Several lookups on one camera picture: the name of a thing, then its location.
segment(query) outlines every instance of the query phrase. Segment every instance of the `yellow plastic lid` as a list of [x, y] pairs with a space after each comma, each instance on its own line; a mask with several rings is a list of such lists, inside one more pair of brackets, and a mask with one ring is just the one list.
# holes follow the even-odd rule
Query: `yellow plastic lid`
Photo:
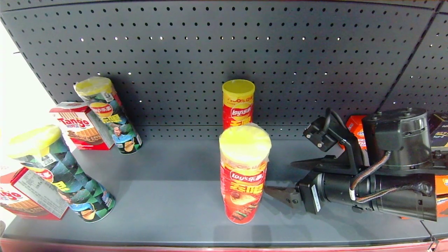
[[27, 155], [46, 156], [50, 151], [50, 145], [56, 142], [61, 135], [61, 130], [56, 125], [30, 130], [10, 139], [6, 155], [10, 158]]
[[271, 147], [269, 134], [253, 123], [230, 127], [220, 136], [221, 153], [247, 166], [259, 165], [267, 158]]
[[92, 96], [101, 92], [112, 93], [112, 81], [106, 77], [90, 77], [74, 85], [79, 96]]
[[231, 80], [223, 84], [223, 92], [228, 95], [249, 96], [255, 92], [255, 85], [248, 80]]

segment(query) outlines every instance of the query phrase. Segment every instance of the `pegboard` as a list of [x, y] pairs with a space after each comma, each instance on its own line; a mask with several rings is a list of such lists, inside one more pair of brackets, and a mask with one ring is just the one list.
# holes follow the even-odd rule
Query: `pegboard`
[[[62, 4], [76, 4], [85, 2], [105, 2], [110, 0], [2, 0], [0, 2], [0, 9], [2, 11], [17, 10], [17, 9], [27, 9], [27, 8], [37, 8], [46, 7], [51, 5], [62, 5]], [[355, 0], [362, 2], [370, 2], [375, 4], [396, 4], [405, 6], [414, 6], [422, 8], [433, 9], [438, 4], [438, 1], [430, 0]]]
[[403, 76], [381, 109], [448, 110], [448, 15], [437, 14]]
[[444, 1], [442, 7], [439, 10], [440, 12], [448, 13], [448, 2]]
[[283, 128], [326, 107], [374, 112], [439, 2], [61, 3], [1, 14], [55, 102], [79, 100], [72, 85], [100, 75], [137, 126], [216, 127], [222, 83], [245, 78], [256, 85], [254, 122], [288, 139]]
[[[143, 139], [218, 139], [221, 126], [137, 126]], [[262, 126], [272, 139], [303, 139], [306, 126]]]

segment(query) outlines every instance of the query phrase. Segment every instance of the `black cable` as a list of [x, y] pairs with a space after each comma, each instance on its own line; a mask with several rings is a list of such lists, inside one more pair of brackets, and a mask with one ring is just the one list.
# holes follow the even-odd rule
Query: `black cable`
[[333, 115], [333, 117], [336, 119], [336, 121], [343, 126], [345, 129], [347, 129], [347, 126], [342, 121], [341, 117], [331, 108], [327, 108], [325, 110], [325, 124], [323, 125], [322, 132], [326, 133], [328, 131], [328, 128], [330, 127], [330, 116]]
[[362, 181], [364, 180], [367, 176], [370, 176], [372, 173], [374, 173], [376, 170], [378, 170], [382, 165], [384, 165], [384, 163], [386, 163], [390, 156], [391, 156], [391, 151], [386, 151], [384, 153], [384, 156], [378, 160], [376, 163], [374, 163], [373, 165], [371, 165], [369, 168], [365, 169], [364, 171], [358, 173], [352, 180], [349, 186], [349, 195], [350, 195], [350, 199], [353, 201], [357, 201], [359, 198], [356, 197], [355, 195], [355, 188], [356, 186]]
[[388, 193], [395, 192], [395, 191], [404, 191], [404, 190], [414, 190], [414, 191], [418, 191], [424, 195], [427, 195], [430, 191], [430, 190], [428, 190], [426, 182], [418, 182], [418, 183], [412, 184], [412, 185], [391, 187], [389, 189], [384, 189], [381, 191], [374, 192], [374, 193], [366, 195], [364, 197], [358, 197], [358, 198], [356, 198], [356, 202], [365, 203], [367, 201], [382, 197]]

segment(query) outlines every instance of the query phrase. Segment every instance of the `green patterned chip can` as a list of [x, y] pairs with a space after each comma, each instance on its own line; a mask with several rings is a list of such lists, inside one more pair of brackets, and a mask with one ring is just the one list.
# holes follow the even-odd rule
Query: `green patterned chip can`
[[121, 154], [132, 154], [140, 149], [142, 139], [129, 121], [109, 78], [90, 77], [76, 83], [74, 88], [78, 96], [109, 127], [109, 132]]
[[115, 206], [114, 196], [84, 173], [55, 125], [13, 137], [7, 154], [56, 186], [70, 209], [86, 222], [103, 219]]

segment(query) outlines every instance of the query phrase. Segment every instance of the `red wafer box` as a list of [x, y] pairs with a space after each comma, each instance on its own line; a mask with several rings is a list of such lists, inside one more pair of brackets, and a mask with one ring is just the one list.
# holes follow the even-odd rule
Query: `red wafer box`
[[62, 132], [80, 150], [109, 150], [112, 134], [86, 103], [61, 102], [50, 110]]
[[22, 166], [0, 166], [0, 205], [17, 216], [44, 220], [60, 220], [68, 208], [56, 187]]

